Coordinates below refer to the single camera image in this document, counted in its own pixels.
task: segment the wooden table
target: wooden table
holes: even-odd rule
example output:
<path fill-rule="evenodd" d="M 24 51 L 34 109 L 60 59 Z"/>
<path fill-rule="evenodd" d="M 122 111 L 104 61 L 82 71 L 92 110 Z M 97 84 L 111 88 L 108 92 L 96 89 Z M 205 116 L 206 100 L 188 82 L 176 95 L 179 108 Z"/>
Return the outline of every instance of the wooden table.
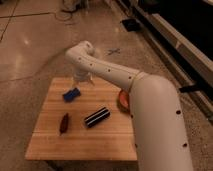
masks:
<path fill-rule="evenodd" d="M 131 117 L 116 105 L 120 89 L 100 78 L 93 81 L 95 85 L 80 83 L 81 96 L 66 103 L 62 94 L 70 90 L 72 79 L 53 79 L 25 155 L 27 160 L 137 160 Z M 86 128 L 84 118 L 102 107 L 110 110 L 110 117 Z M 65 113 L 71 120 L 67 133 L 60 135 Z"/>

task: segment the table leg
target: table leg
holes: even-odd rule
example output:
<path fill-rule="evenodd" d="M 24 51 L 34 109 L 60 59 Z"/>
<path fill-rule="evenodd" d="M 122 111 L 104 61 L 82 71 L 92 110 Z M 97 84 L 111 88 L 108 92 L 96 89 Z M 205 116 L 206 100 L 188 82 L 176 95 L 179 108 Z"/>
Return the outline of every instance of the table leg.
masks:
<path fill-rule="evenodd" d="M 50 166 L 54 171 L 63 171 L 62 167 L 57 166 L 57 164 L 52 160 L 45 160 L 45 162 Z"/>

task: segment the blue block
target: blue block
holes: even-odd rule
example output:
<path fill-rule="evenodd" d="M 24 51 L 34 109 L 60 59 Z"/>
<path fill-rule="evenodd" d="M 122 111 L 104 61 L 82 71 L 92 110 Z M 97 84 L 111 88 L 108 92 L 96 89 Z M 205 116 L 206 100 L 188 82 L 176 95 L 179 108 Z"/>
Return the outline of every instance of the blue block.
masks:
<path fill-rule="evenodd" d="M 66 102 L 71 102 L 80 95 L 81 92 L 77 88 L 74 88 L 73 90 L 70 90 L 67 93 L 63 94 L 63 98 Z"/>

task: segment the red object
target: red object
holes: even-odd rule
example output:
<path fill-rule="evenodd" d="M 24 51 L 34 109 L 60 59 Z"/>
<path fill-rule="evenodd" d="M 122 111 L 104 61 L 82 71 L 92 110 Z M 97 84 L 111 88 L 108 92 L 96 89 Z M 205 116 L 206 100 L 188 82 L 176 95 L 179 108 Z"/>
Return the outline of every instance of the red object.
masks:
<path fill-rule="evenodd" d="M 61 120 L 60 130 L 59 130 L 60 134 L 67 132 L 68 125 L 69 125 L 69 114 L 66 113 Z"/>
<path fill-rule="evenodd" d="M 127 110 L 129 110 L 129 94 L 124 90 L 121 90 L 118 95 L 120 104 Z"/>

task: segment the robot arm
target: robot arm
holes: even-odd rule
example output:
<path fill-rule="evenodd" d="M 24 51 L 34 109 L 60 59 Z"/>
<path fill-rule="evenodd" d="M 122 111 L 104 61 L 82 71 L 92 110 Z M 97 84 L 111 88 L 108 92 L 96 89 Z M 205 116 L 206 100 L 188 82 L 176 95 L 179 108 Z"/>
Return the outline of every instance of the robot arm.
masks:
<path fill-rule="evenodd" d="M 74 79 L 88 71 L 129 92 L 136 151 L 141 171 L 193 171 L 179 98 L 165 78 L 90 56 L 85 41 L 66 52 L 75 65 Z"/>

